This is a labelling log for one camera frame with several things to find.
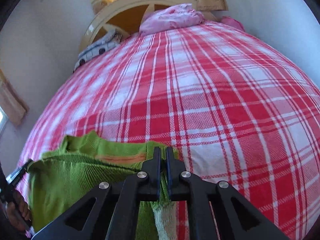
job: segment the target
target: checkered fabric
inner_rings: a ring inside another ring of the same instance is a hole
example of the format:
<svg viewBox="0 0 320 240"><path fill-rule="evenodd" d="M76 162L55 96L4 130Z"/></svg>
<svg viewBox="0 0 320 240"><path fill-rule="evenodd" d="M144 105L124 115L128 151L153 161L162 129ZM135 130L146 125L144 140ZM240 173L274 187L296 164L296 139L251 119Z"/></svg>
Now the checkered fabric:
<svg viewBox="0 0 320 240"><path fill-rule="evenodd" d="M320 91L262 41L206 22L127 42L79 68L35 124L19 165L95 130L177 147L202 179L229 181L289 238L320 214ZM27 195L27 178L19 190ZM177 234L188 239L186 203Z"/></svg>

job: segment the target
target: window frame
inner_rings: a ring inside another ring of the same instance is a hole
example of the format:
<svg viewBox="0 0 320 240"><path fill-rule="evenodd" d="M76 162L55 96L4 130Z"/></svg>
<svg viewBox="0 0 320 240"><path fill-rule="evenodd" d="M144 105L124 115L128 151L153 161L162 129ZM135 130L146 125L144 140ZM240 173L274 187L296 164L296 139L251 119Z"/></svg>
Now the window frame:
<svg viewBox="0 0 320 240"><path fill-rule="evenodd" d="M7 115L4 113L4 111L1 109L1 107L0 107L0 113L2 114L2 120L0 121L0 135L1 135L1 133L2 133L2 131L4 130L4 127L5 127L5 125L6 125L6 123L7 123L7 121L8 121L8 117L7 117Z"/></svg>

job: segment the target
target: green ribbed cloth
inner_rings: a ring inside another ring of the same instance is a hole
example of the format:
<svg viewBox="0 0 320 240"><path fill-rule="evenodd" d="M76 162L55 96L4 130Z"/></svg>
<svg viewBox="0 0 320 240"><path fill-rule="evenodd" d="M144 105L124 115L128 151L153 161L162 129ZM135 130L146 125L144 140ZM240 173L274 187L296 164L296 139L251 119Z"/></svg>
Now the green ribbed cloth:
<svg viewBox="0 0 320 240"><path fill-rule="evenodd" d="M117 143L100 138L95 131L83 137L66 136L55 151L43 154L42 159L28 168L29 206L35 232L56 219L102 181L109 183L125 180L140 171L142 161L132 164L113 164L95 159L97 155L130 157L145 154L152 159L154 147L166 145L147 143ZM159 225L155 225L154 211L172 206L165 188L166 178L161 175L160 201L141 202L136 239L158 240Z"/></svg>

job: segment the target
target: window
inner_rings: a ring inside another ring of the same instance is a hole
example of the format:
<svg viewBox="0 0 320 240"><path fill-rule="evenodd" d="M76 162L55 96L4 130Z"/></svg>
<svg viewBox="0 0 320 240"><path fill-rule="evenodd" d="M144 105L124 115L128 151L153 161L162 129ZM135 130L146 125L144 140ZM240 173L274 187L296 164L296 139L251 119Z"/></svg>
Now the window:
<svg viewBox="0 0 320 240"><path fill-rule="evenodd" d="M4 128L5 123L7 122L7 116L5 115L5 113L2 111L2 109L0 108L0 134Z"/></svg>

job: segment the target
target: wall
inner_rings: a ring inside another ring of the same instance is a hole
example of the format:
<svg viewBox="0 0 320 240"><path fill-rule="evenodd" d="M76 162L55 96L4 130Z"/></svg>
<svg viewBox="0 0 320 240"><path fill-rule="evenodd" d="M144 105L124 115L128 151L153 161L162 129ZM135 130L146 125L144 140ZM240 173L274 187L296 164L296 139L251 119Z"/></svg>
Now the wall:
<svg viewBox="0 0 320 240"><path fill-rule="evenodd" d="M282 52L320 87L320 25L303 0L227 0L247 32Z"/></svg>
<svg viewBox="0 0 320 240"><path fill-rule="evenodd" d="M0 136L0 160L7 175L57 89L72 74L78 46L94 18L90 0L21 0L0 33L1 69L30 111Z"/></svg>

